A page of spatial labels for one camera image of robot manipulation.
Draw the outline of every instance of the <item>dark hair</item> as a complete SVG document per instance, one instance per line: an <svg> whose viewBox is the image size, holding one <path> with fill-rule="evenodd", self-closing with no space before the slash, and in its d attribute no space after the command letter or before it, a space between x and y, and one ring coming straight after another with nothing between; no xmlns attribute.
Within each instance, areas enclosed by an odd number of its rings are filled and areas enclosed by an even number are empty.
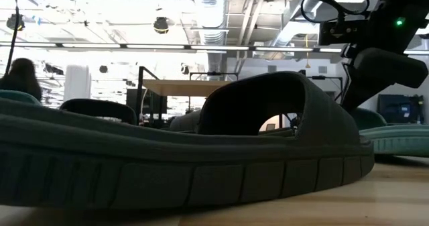
<svg viewBox="0 0 429 226"><path fill-rule="evenodd" d="M9 74L5 74L0 80L0 89L25 92L38 101L42 100L42 90L36 79L34 63L27 58L13 61Z"/></svg>

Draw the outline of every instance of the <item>ductwork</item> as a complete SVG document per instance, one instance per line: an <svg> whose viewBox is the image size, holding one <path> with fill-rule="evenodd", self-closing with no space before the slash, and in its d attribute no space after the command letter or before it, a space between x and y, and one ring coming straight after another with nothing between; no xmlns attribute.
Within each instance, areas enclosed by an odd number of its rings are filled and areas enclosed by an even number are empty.
<svg viewBox="0 0 429 226"><path fill-rule="evenodd" d="M226 34L216 31L224 28L226 24L225 14L227 12L227 0L194 0L198 9L198 24L207 28L200 31L201 44L225 45ZM208 71L222 72L221 64L223 54L208 53Z"/></svg>
<svg viewBox="0 0 429 226"><path fill-rule="evenodd" d="M278 47L284 47L287 46L290 42L290 40L297 34L303 34L305 32L301 31L300 29L296 29L296 25L291 23L291 19L294 19L301 15L300 12L300 6L301 6L302 0L293 0L290 2L290 4L286 7L286 10L283 14L282 21L283 21L283 29L282 31L277 35L274 40L271 41L270 46L278 46ZM322 5L321 1L317 0L305 0L304 2L304 11L316 13L316 10ZM272 59L275 56L275 53L268 52L265 53L262 57L265 59Z"/></svg>

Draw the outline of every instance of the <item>dark green slide sandal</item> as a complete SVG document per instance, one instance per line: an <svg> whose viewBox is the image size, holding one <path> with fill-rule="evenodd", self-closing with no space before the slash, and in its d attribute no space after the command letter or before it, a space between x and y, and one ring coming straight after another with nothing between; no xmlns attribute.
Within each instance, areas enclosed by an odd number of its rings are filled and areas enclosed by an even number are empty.
<svg viewBox="0 0 429 226"><path fill-rule="evenodd" d="M255 93L265 101L255 101ZM295 112L303 113L295 135L258 135L267 118ZM244 120L249 114L253 121ZM295 72L256 76L215 91L197 133L0 100L0 204L229 205L334 188L360 179L374 165L373 146L353 118Z"/></svg>
<svg viewBox="0 0 429 226"><path fill-rule="evenodd" d="M374 143L376 154L394 156L429 156L429 125L387 125L384 118L367 109L356 109L360 134Z"/></svg>

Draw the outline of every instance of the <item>black monitor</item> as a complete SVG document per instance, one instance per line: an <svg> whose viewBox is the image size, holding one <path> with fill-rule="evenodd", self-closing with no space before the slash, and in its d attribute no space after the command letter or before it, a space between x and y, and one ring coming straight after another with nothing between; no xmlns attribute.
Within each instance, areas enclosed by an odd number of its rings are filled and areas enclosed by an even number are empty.
<svg viewBox="0 0 429 226"><path fill-rule="evenodd" d="M152 110L150 109L150 99L151 96L154 97L154 104ZM127 89L127 105L135 109L137 102L137 89ZM151 111L155 114L157 113L167 113L167 96L159 96L155 93L148 91L146 93L145 99L143 101L143 114L148 114Z"/></svg>

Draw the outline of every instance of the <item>wooden table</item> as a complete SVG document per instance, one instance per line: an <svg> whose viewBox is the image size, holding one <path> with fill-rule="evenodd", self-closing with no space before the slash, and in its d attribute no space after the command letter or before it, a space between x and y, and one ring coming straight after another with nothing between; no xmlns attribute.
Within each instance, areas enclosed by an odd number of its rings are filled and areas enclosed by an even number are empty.
<svg viewBox="0 0 429 226"><path fill-rule="evenodd" d="M191 211L0 207L1 226L429 225L429 160L388 158L364 179L288 199Z"/></svg>
<svg viewBox="0 0 429 226"><path fill-rule="evenodd" d="M143 86L161 96L207 97L229 81L143 80Z"/></svg>

